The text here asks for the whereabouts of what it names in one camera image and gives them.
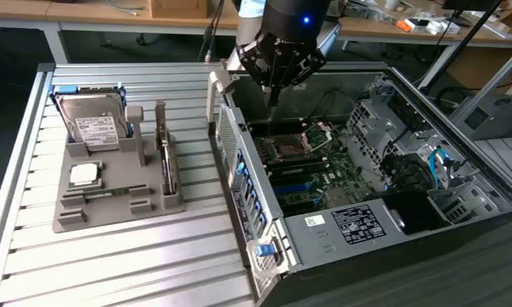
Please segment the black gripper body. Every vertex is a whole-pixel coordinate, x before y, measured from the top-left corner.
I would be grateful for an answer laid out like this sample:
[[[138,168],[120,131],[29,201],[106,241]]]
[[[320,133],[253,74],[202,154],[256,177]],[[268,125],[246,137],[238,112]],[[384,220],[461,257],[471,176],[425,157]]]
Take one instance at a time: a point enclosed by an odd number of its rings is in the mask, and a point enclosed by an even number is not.
[[[324,0],[265,2],[257,47],[272,68],[272,82],[293,55],[304,58],[318,50],[316,38],[327,11]]]

